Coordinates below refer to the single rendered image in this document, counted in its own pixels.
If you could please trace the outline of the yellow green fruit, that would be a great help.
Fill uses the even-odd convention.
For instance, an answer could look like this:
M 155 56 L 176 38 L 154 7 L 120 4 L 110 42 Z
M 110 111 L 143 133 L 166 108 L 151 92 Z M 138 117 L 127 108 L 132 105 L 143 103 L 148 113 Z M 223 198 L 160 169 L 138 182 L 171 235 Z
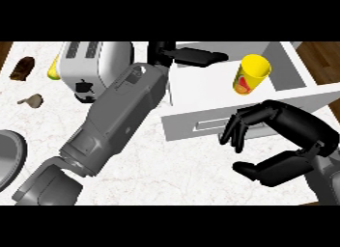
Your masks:
M 48 70 L 48 77 L 52 80 L 59 80 L 61 79 L 61 76 L 59 76 L 59 73 L 58 73 L 58 60 L 59 60 L 59 58 L 55 58 L 55 60 L 52 62 L 52 65 L 49 67 L 49 70 Z

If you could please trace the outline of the white open drawer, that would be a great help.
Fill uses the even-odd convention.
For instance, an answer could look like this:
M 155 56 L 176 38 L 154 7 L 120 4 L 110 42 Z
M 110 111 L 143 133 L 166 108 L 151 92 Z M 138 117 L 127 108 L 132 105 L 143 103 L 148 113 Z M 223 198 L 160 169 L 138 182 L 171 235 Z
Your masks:
M 266 99 L 315 112 L 340 98 L 340 82 L 316 83 L 290 41 L 179 41 L 177 48 L 183 47 L 223 52 L 229 60 L 207 68 L 173 65 L 171 105 L 163 109 L 166 115 L 245 107 Z M 273 68 L 251 94 L 242 96 L 233 90 L 233 79 L 241 59 L 248 54 L 260 54 Z

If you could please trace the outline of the grey round metal bowl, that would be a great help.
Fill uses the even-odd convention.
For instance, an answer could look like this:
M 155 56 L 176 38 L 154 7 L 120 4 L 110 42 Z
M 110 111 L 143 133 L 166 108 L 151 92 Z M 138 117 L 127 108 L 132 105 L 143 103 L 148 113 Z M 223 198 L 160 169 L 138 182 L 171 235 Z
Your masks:
M 27 142 L 12 130 L 0 130 L 0 192 L 14 182 L 27 158 Z

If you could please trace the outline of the white toaster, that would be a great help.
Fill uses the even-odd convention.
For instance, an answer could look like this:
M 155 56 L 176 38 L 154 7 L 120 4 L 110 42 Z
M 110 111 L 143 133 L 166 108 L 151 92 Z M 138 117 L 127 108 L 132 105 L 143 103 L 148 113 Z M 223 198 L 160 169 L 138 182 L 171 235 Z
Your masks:
M 64 42 L 56 70 L 81 103 L 95 102 L 133 60 L 129 41 Z

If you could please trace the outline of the tan mushroom piece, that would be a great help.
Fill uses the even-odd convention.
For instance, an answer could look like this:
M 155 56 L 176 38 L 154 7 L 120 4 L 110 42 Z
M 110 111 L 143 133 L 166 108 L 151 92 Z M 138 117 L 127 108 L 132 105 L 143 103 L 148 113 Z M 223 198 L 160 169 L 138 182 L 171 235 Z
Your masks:
M 18 104 L 27 104 L 31 108 L 39 108 L 43 103 L 43 97 L 39 94 L 34 94 L 31 97 L 21 99 Z

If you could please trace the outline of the white drawer front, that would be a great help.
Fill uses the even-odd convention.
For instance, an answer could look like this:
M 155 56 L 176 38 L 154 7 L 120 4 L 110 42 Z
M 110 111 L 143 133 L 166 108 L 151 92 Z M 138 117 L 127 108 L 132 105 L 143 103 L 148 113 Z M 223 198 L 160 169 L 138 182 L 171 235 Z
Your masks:
M 338 134 L 312 115 L 340 98 L 340 91 L 228 106 L 219 109 L 174 113 L 161 118 L 166 140 L 174 141 L 226 132 L 248 139 L 278 133 L 304 147 L 316 141 L 334 143 Z

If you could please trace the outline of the yellow cup with fruit print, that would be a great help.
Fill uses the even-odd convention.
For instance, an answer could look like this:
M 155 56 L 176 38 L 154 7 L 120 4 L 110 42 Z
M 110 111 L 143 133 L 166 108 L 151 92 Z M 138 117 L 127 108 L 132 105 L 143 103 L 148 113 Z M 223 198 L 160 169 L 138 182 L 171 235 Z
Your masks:
M 233 78 L 233 90 L 239 95 L 250 95 L 272 72 L 269 60 L 259 54 L 248 54 L 241 59 Z

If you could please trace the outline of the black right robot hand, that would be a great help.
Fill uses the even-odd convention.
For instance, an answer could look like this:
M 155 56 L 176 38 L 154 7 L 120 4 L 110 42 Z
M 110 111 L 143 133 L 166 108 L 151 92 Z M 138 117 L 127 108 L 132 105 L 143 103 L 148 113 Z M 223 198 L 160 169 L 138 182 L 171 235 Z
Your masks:
M 219 142 L 222 145 L 231 143 L 236 153 L 242 152 L 245 133 L 256 124 L 266 124 L 300 147 L 297 151 L 281 152 L 257 165 L 241 161 L 233 164 L 239 174 L 259 180 L 264 186 L 275 187 L 315 169 L 312 163 L 316 156 L 328 157 L 338 148 L 340 134 L 303 109 L 267 99 L 238 109 L 231 116 Z

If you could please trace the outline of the dark brown food piece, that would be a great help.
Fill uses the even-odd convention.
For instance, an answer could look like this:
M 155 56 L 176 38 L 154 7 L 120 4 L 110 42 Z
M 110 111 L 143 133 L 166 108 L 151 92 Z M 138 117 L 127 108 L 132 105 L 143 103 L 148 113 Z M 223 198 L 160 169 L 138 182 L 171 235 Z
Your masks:
M 33 68 L 34 68 L 34 58 L 28 56 L 22 57 L 17 63 L 9 78 L 12 80 L 24 81 L 31 73 Z

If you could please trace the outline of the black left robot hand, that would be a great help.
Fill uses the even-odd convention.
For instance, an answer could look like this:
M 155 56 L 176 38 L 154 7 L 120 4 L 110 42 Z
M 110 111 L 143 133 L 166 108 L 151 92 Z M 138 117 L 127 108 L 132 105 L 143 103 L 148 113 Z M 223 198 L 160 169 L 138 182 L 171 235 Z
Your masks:
M 148 63 L 170 67 L 180 64 L 207 68 L 210 65 L 226 62 L 229 55 L 195 48 L 177 48 L 173 41 L 151 41 L 148 44 Z

